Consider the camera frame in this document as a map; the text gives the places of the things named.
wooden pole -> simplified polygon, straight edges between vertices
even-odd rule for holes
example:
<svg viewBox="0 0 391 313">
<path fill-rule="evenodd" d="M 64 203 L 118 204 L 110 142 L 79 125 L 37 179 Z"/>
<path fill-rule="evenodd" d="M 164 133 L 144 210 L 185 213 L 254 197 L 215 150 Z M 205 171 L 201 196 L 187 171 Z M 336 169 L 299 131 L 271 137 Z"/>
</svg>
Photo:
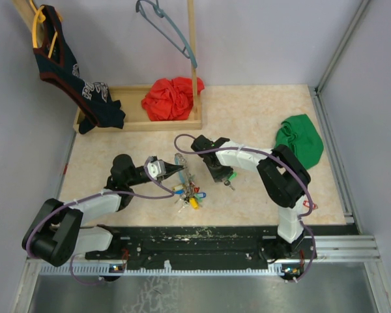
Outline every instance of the wooden pole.
<svg viewBox="0 0 391 313">
<path fill-rule="evenodd" d="M 12 0 L 13 5 L 16 8 L 16 10 L 19 12 L 19 15 L 22 17 L 22 20 L 25 22 L 27 28 L 32 32 L 33 27 L 33 18 L 35 17 L 35 12 L 33 11 L 32 7 L 28 3 L 28 0 Z M 43 27 L 37 28 L 37 38 L 38 38 L 38 45 L 42 45 L 42 41 L 44 38 L 44 29 Z"/>
<path fill-rule="evenodd" d="M 194 19 L 194 0 L 187 0 L 188 7 L 188 28 L 190 30 L 190 47 L 196 56 L 196 23 Z M 194 113 L 196 119 L 201 119 L 201 110 L 199 107 L 199 96 L 197 93 L 197 71 L 191 64 L 191 78 L 193 85 Z"/>
</svg>

blue hanger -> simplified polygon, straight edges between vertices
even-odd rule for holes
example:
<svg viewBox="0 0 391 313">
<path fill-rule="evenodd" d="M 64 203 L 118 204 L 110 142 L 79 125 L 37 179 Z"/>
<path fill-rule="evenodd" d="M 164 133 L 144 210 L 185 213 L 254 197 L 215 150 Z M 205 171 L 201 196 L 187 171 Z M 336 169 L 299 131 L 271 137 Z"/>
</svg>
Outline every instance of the blue hanger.
<svg viewBox="0 0 391 313">
<path fill-rule="evenodd" d="M 143 9 L 143 6 L 141 4 L 141 1 L 144 1 L 144 2 L 147 2 L 149 3 L 150 5 L 152 5 L 152 8 L 154 9 L 155 11 L 155 14 L 160 17 L 160 18 L 166 18 L 166 20 L 171 24 L 171 26 L 174 28 L 174 30 L 177 32 L 178 36 L 180 37 L 180 39 L 182 40 L 182 43 L 184 44 L 184 48 L 181 49 L 178 44 L 176 44 L 175 42 L 173 42 L 173 40 L 171 38 L 168 37 L 167 34 L 165 34 L 158 26 L 156 26 L 152 21 L 150 21 L 150 19 L 148 19 L 148 17 L 146 16 L 146 13 Z M 181 33 L 181 31 L 178 29 L 178 27 L 175 25 L 175 23 L 171 20 L 171 18 L 169 18 L 169 16 L 159 7 L 159 2 L 158 0 L 156 0 L 156 3 L 153 3 L 152 1 L 150 0 L 138 0 L 136 2 L 136 12 L 139 12 L 143 18 L 145 18 L 153 27 L 155 27 L 161 34 L 163 34 L 163 36 L 165 38 L 167 38 L 169 40 L 170 43 L 172 43 L 172 45 L 174 45 L 174 47 L 176 47 L 176 49 L 178 49 L 182 54 L 183 56 L 185 56 L 187 59 L 190 59 L 191 60 L 191 64 L 194 68 L 197 68 L 197 61 L 196 61 L 196 57 L 194 56 L 194 53 L 193 53 L 193 50 L 191 49 L 190 45 L 188 44 L 187 40 L 185 39 L 184 35 Z"/>
</svg>

key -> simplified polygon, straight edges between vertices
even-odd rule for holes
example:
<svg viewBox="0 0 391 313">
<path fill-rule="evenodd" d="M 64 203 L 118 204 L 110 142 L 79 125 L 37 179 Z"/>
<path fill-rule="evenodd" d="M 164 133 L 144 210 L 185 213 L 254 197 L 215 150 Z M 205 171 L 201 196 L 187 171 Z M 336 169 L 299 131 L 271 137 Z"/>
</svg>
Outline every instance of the key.
<svg viewBox="0 0 391 313">
<path fill-rule="evenodd" d="M 185 199 L 186 199 L 185 194 L 180 194 L 180 196 L 178 197 L 177 201 L 174 202 L 174 204 L 177 204 L 178 201 L 184 201 Z"/>
<path fill-rule="evenodd" d="M 190 205 L 190 202 L 184 200 L 184 203 L 182 205 L 182 207 L 178 210 L 178 213 L 181 213 L 182 209 L 188 207 Z"/>
<path fill-rule="evenodd" d="M 225 185 L 225 186 L 229 186 L 230 188 L 232 188 L 233 191 L 236 190 L 235 187 L 233 187 L 232 184 L 230 183 L 230 180 L 229 180 L 229 179 L 226 179 L 226 180 L 224 181 L 224 185 Z"/>
</svg>

metal frame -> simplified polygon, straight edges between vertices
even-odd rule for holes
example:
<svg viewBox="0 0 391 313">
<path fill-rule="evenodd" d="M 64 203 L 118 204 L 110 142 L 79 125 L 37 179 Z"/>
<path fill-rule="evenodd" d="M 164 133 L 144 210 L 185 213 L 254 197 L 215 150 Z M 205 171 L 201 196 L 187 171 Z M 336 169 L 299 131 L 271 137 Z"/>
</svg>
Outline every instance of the metal frame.
<svg viewBox="0 0 391 313">
<path fill-rule="evenodd" d="M 364 19 L 368 11 L 371 0 L 362 0 L 358 10 L 353 17 L 345 35 L 343 36 L 332 60 L 323 74 L 319 85 L 310 88 L 310 95 L 313 100 L 319 126 L 325 140 L 325 147 L 330 159 L 332 173 L 335 177 L 336 187 L 343 205 L 343 212 L 347 221 L 347 227 L 356 225 L 362 233 L 362 226 L 359 222 L 355 209 L 355 203 L 351 194 L 351 189 L 347 180 L 347 174 L 338 146 L 333 135 L 330 121 L 325 110 L 321 93 L 325 89 L 336 65 L 351 41 L 353 34 Z M 315 262 L 360 262 L 364 263 L 368 282 L 371 286 L 373 297 L 378 311 L 382 313 L 391 313 L 391 288 L 388 283 L 387 275 L 384 270 L 375 239 L 371 235 L 328 235 L 328 233 L 316 236 L 316 245 L 318 249 Z M 125 271 L 122 275 L 278 275 L 283 263 L 292 263 L 298 260 L 283 260 L 271 265 L 268 270 L 243 270 L 243 271 L 172 271 L 167 265 L 164 269 Z M 88 261 L 77 259 L 74 262 L 74 272 L 77 275 L 107 275 L 112 265 L 120 264 L 121 260 L 99 260 Z M 35 288 L 38 275 L 69 275 L 67 265 L 60 268 L 50 267 L 46 263 L 35 260 L 27 260 L 19 286 L 18 296 L 15 298 L 13 312 L 28 312 L 33 290 Z"/>
<path fill-rule="evenodd" d="M 65 180 L 65 171 L 66 171 L 66 167 L 68 166 L 68 163 L 71 158 L 72 149 L 74 148 L 74 143 L 76 142 L 76 136 L 77 136 L 77 132 L 72 130 L 71 137 L 70 137 L 70 145 L 69 145 L 69 148 L 66 151 L 66 154 L 64 156 L 64 160 L 65 160 L 64 170 L 61 173 L 61 176 L 59 178 L 59 184 L 58 184 L 57 188 L 55 189 L 55 192 L 53 193 L 56 195 L 57 199 L 59 198 L 59 195 L 61 194 L 61 191 L 63 189 L 63 184 L 64 184 L 64 180 Z"/>
</svg>

wooden frame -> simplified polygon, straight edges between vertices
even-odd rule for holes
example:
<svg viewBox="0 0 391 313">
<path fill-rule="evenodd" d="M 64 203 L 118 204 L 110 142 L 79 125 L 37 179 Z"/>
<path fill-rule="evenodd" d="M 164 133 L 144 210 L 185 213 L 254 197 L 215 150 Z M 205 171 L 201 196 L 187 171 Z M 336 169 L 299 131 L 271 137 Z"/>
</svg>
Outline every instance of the wooden frame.
<svg viewBox="0 0 391 313">
<path fill-rule="evenodd" d="M 35 11 L 33 10 L 29 0 L 12 0 L 14 6 L 19 12 L 19 15 L 32 31 L 33 19 Z M 190 29 L 190 46 L 194 55 L 196 54 L 196 25 L 194 18 L 194 0 L 187 0 L 188 5 L 188 26 Z M 40 44 L 43 39 L 43 29 L 38 27 L 37 40 Z M 155 131 L 155 130 L 190 130 L 201 129 L 203 127 L 201 114 L 201 99 L 197 94 L 197 71 L 191 66 L 192 87 L 194 105 L 190 116 L 185 121 L 160 121 L 152 122 L 149 120 L 147 112 L 141 107 L 141 100 L 149 92 L 151 85 L 136 85 L 136 86 L 118 86 L 109 87 L 111 98 L 120 100 L 122 110 L 126 114 L 124 119 L 123 129 L 118 128 L 94 128 L 91 132 L 130 132 L 130 131 Z M 78 132 L 80 123 L 84 120 L 84 114 L 80 109 L 74 119 L 74 130 Z"/>
</svg>

